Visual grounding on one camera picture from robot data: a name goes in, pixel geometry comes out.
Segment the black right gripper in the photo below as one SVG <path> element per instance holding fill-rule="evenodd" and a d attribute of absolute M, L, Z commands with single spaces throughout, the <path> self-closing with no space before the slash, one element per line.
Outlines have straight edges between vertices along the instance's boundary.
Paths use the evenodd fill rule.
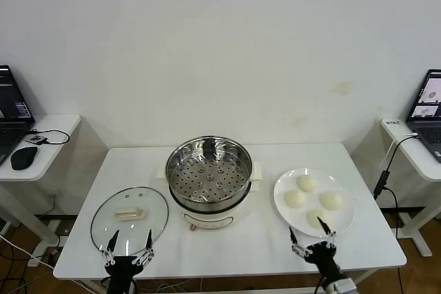
<path fill-rule="evenodd" d="M 300 245 L 294 234 L 294 231 L 289 227 L 289 236 L 291 240 L 292 251 L 304 261 L 315 264 L 321 274 L 324 282 L 336 282 L 345 279 L 345 274 L 340 270 L 336 264 L 334 256 L 336 254 L 336 232 L 332 231 L 328 224 L 320 217 L 317 217 L 320 226 L 327 235 L 325 241 L 317 242 L 306 247 Z"/>

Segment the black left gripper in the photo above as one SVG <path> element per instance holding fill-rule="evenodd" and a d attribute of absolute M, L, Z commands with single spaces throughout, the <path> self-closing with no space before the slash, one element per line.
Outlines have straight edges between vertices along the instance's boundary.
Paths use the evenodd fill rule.
<path fill-rule="evenodd" d="M 145 250 L 139 256 L 116 256 L 116 242 L 119 230 L 116 230 L 110 238 L 105 249 L 100 249 L 105 260 L 104 269 L 109 280 L 107 294 L 128 294 L 138 293 L 138 286 L 134 277 L 140 274 L 154 257 L 152 230 L 149 230 Z"/>

